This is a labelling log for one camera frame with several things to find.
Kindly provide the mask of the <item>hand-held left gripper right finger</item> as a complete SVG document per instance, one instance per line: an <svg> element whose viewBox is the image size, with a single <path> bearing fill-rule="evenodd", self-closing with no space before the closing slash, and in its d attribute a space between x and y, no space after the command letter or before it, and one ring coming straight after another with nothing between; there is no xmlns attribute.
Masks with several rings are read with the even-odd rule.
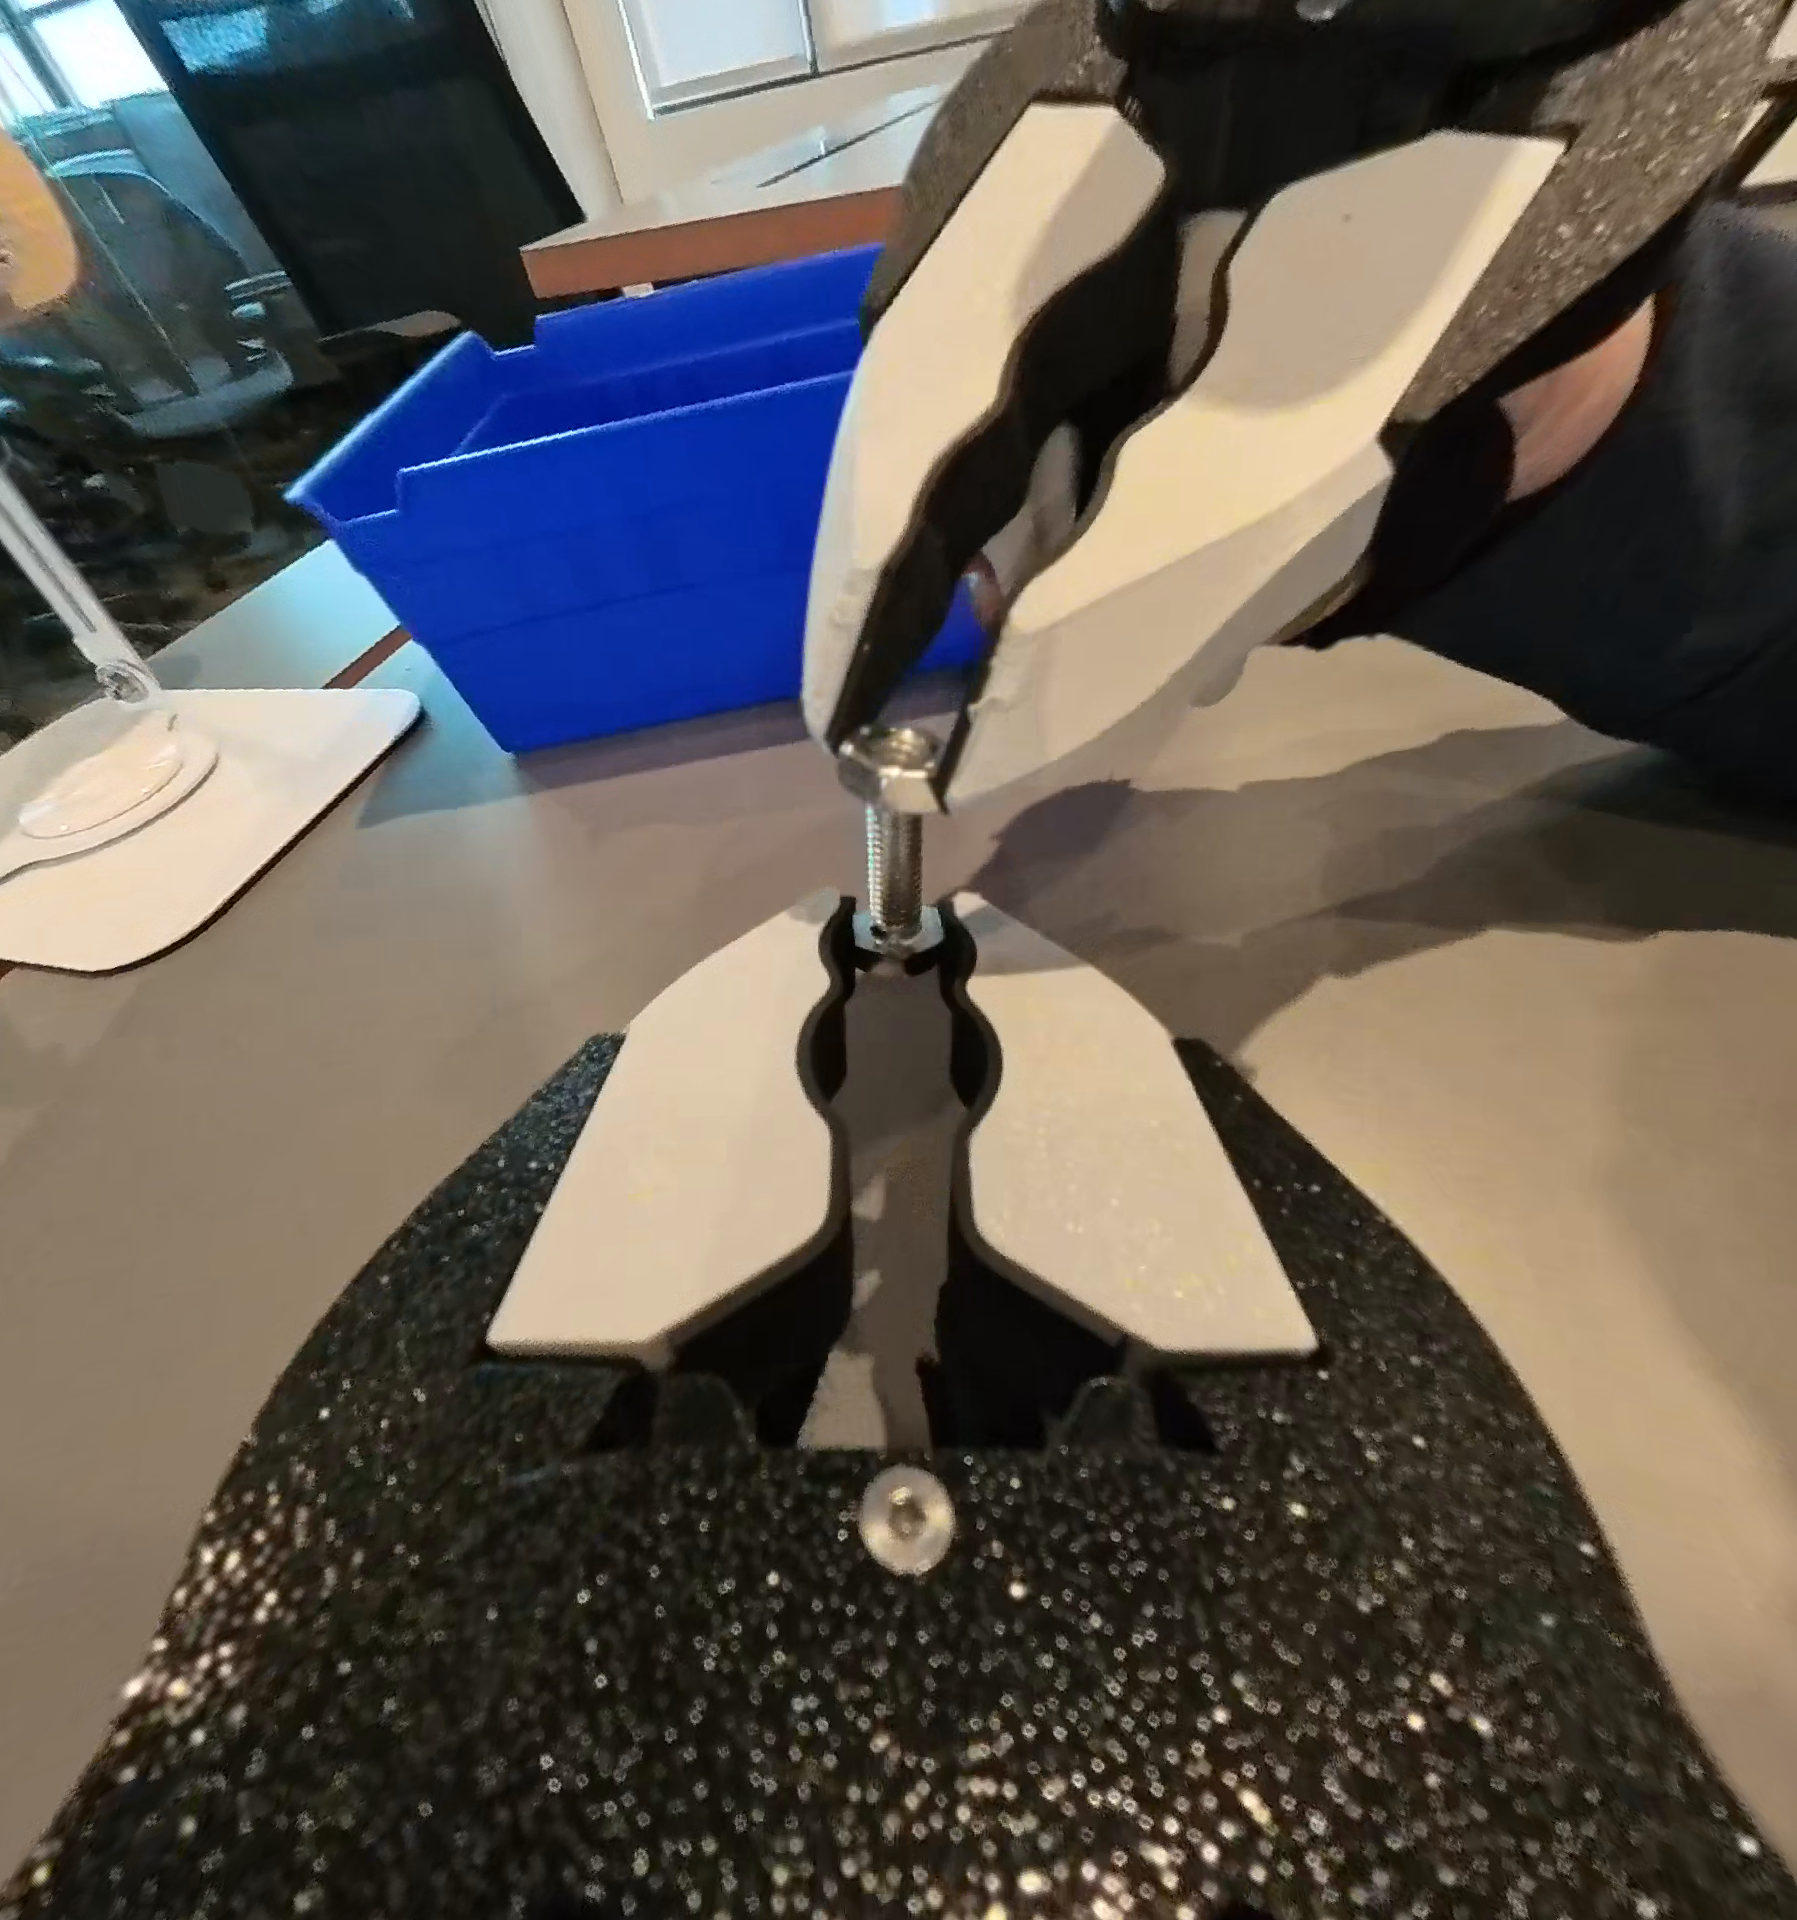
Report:
<svg viewBox="0 0 1797 1920"><path fill-rule="evenodd" d="M949 899L976 1036L962 1221L1080 1327L1163 1360L1297 1358L1316 1332L1198 1098L1133 996L974 891Z"/></svg>

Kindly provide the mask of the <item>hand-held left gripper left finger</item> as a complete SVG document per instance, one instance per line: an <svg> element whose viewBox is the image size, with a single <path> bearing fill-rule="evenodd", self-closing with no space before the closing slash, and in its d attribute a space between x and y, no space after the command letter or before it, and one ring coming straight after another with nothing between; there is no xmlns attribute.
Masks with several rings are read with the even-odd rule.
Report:
<svg viewBox="0 0 1797 1920"><path fill-rule="evenodd" d="M824 888L700 960L625 1029L485 1341L647 1369L819 1356L854 1293L837 1096L854 899Z"/></svg>

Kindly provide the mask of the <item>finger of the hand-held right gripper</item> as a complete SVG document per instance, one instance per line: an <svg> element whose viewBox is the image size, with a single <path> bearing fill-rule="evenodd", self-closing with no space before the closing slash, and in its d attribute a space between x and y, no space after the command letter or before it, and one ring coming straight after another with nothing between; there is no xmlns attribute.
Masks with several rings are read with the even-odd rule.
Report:
<svg viewBox="0 0 1797 1920"><path fill-rule="evenodd" d="M1428 132L1269 200L1225 263L1208 360L1115 446L1012 604L946 812L1210 690L1342 588L1392 484L1384 427L1562 154Z"/></svg>
<svg viewBox="0 0 1797 1920"><path fill-rule="evenodd" d="M824 479L803 718L837 748L938 633L1056 427L1173 332L1166 170L1108 104L1007 131L865 334Z"/></svg>

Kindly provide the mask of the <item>silver hex bolt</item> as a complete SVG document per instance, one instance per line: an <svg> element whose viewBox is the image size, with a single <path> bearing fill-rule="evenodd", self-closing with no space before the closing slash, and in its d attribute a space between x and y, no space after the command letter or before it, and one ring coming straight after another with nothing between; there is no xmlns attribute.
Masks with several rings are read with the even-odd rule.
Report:
<svg viewBox="0 0 1797 1920"><path fill-rule="evenodd" d="M913 725L868 725L837 749L838 785L862 805L862 907L893 930L915 926L923 897L923 820L938 808L938 742Z"/></svg>

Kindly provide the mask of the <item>blue plastic bin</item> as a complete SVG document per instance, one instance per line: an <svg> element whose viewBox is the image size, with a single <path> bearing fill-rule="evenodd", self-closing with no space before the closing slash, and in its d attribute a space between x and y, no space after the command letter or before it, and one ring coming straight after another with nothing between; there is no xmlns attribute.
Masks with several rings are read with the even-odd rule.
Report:
<svg viewBox="0 0 1797 1920"><path fill-rule="evenodd" d="M877 256L462 332L286 501L511 756L794 703Z"/></svg>

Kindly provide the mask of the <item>person's right forearm dark sleeve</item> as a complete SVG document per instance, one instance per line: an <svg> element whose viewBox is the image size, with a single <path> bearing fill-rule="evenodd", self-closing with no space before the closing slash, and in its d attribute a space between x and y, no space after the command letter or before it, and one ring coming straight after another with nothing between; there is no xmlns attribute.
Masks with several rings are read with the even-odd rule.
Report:
<svg viewBox="0 0 1797 1920"><path fill-rule="evenodd" d="M1497 398L1650 296L1651 357L1559 484L1506 503ZM1366 572L1299 636L1390 636L1797 812L1797 241L1698 203L1398 456Z"/></svg>

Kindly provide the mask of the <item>person's right hand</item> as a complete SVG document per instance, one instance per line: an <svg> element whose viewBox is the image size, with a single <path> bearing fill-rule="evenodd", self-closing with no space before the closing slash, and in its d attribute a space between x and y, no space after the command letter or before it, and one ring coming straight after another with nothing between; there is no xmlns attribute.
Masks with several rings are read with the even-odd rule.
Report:
<svg viewBox="0 0 1797 1920"><path fill-rule="evenodd" d="M1651 357L1657 299L1573 361L1497 398L1509 433L1506 503L1566 479L1621 418Z"/></svg>

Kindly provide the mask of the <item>brown edged grey table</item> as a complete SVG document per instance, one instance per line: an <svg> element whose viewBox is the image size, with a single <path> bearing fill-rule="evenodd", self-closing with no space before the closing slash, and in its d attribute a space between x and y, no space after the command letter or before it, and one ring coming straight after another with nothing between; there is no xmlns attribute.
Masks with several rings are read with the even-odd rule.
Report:
<svg viewBox="0 0 1797 1920"><path fill-rule="evenodd" d="M879 245L920 132L918 118L903 118L770 181L734 176L668 189L527 243L525 279L537 299L558 299Z"/></svg>

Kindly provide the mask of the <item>grey office chair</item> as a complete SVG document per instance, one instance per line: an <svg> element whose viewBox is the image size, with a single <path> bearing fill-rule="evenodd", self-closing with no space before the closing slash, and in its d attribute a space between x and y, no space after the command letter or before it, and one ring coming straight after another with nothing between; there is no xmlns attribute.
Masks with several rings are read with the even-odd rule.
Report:
<svg viewBox="0 0 1797 1920"><path fill-rule="evenodd" d="M46 313L48 350L133 437L205 438L306 385L286 277L249 269L139 157L49 159L46 182L78 252L69 296Z"/></svg>

